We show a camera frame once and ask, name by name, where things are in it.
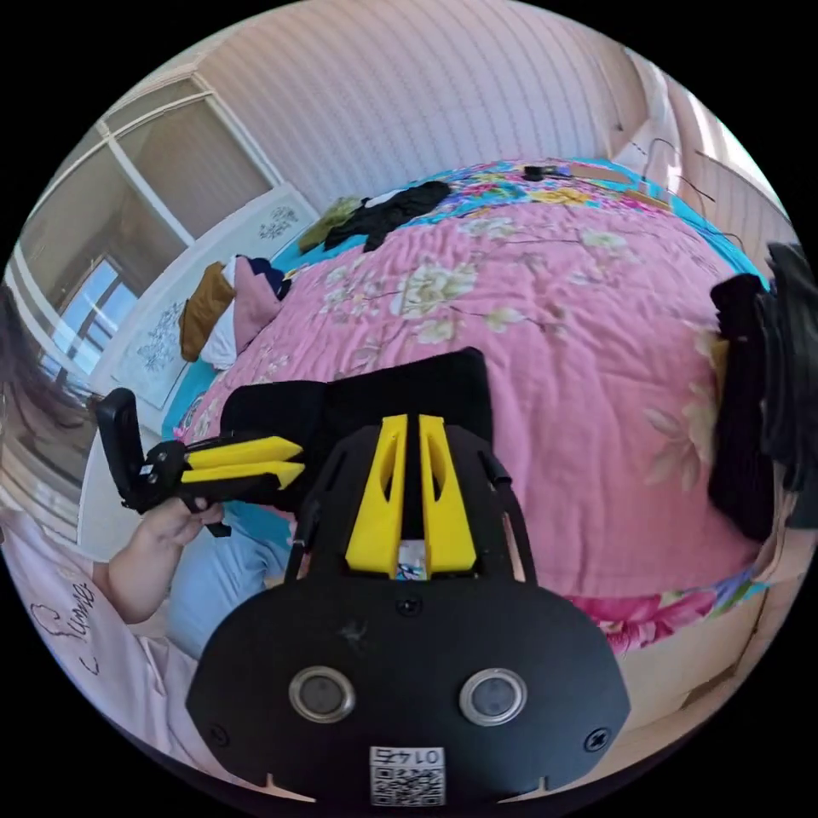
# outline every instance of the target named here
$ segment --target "woman's hair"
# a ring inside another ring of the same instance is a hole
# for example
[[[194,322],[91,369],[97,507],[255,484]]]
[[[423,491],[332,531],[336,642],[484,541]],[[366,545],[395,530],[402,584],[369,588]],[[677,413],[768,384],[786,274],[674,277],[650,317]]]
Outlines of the woman's hair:
[[[90,420],[88,395],[60,386],[40,366],[14,295],[0,282],[0,391],[14,402],[26,429],[37,435],[32,410],[53,429],[78,429]]]

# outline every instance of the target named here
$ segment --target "pink floral bedspread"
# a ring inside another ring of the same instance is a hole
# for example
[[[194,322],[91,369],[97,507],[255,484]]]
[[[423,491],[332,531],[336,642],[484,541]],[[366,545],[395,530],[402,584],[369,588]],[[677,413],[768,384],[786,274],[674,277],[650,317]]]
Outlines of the pink floral bedspread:
[[[711,586],[757,553],[706,494],[709,292],[733,271],[672,214],[588,198],[409,225],[376,251],[301,269],[278,318],[201,400],[187,440],[216,434],[242,385],[477,347],[540,583],[600,622],[610,612],[593,607],[614,598],[652,631],[699,618],[710,591],[678,610],[661,594]]]

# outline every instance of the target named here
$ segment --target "pink pillow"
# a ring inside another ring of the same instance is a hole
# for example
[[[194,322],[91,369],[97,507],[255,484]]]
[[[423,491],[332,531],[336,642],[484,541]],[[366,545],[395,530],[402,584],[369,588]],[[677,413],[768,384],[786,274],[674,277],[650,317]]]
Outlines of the pink pillow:
[[[254,275],[249,259],[236,258],[236,276],[233,283],[236,300],[233,327],[236,333],[236,355],[244,352],[253,338],[267,326],[281,310],[281,301],[263,275]]]

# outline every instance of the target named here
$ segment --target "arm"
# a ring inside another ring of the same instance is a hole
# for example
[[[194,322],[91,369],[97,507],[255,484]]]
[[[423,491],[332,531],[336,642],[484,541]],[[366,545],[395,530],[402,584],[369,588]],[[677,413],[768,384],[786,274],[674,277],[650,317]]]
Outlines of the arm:
[[[94,565],[94,584],[127,625],[150,619],[167,596],[182,549],[205,525],[222,519],[222,508],[196,514],[178,498],[148,511],[130,542],[109,563]]]

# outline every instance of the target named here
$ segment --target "qr code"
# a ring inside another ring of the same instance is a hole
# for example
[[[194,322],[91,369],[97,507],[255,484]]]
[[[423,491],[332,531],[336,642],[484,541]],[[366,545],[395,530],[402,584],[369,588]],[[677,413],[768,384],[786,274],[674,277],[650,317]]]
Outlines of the qr code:
[[[372,767],[372,805],[441,807],[446,803],[446,772],[435,767]]]

